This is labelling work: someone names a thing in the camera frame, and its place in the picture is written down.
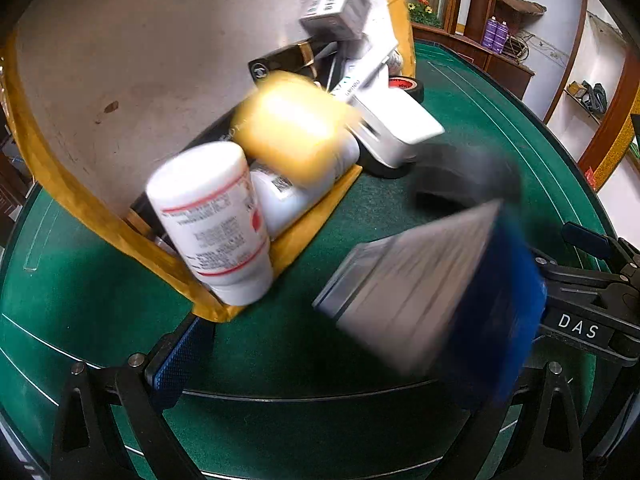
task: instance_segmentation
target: metal screw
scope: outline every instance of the metal screw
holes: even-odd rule
[[[127,363],[129,364],[129,366],[136,368],[145,362],[145,358],[146,356],[144,354],[136,352],[135,354],[131,354],[129,356]]]
[[[77,362],[77,363],[73,363],[71,365],[71,373],[73,375],[79,375],[82,372],[84,372],[84,363],[83,362]]]
[[[562,373],[562,367],[560,366],[560,363],[556,361],[551,361],[548,364],[548,367],[549,367],[549,371],[555,375],[560,375]]]

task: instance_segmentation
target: white bottle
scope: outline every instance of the white bottle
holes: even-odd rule
[[[334,166],[319,182],[307,188],[294,186],[285,177],[255,161],[251,165],[251,180],[271,240],[275,240],[326,195],[335,181],[357,162],[359,156],[358,141],[350,134],[345,135]]]
[[[164,163],[146,194],[196,278],[227,304],[247,305],[269,290],[269,237],[242,148],[209,142]]]

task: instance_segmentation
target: wooden cabinet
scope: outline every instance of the wooden cabinet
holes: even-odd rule
[[[518,99],[522,99],[530,79],[535,75],[524,65],[496,54],[465,36],[447,34],[440,28],[427,27],[418,23],[412,25],[416,40],[434,41],[449,47],[469,63],[487,72]]]

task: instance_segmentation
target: purple bottle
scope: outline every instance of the purple bottle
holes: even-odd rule
[[[484,28],[484,36],[482,37],[482,46],[485,48],[491,48],[494,44],[495,33],[498,30],[498,22],[495,21],[495,16],[492,16],[490,20],[486,20],[486,27]]]
[[[495,40],[494,44],[491,47],[496,54],[502,54],[504,50],[504,44],[507,43],[507,38],[509,37],[509,27],[507,27],[507,22],[498,23],[498,30],[495,31]]]

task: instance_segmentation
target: green table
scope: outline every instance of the green table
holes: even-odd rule
[[[424,107],[445,127],[443,140],[509,153],[522,170],[529,241],[563,264],[597,269],[596,260],[564,244],[559,229],[565,221],[609,234],[612,228],[558,142],[465,61],[434,44],[417,44],[416,53]],[[468,414],[440,384],[396,376],[310,307],[354,244],[435,218],[411,208],[409,180],[363,174],[267,297],[216,329],[212,355],[165,413],[213,478],[418,479],[455,438]],[[121,364],[150,349],[190,309],[44,191],[21,213],[0,279],[0,404],[45,462],[71,364]],[[542,366],[551,357],[573,379],[581,409],[593,359],[544,338],[530,362]],[[512,409],[504,440],[515,417]],[[120,410],[116,418],[134,464],[153,478]]]

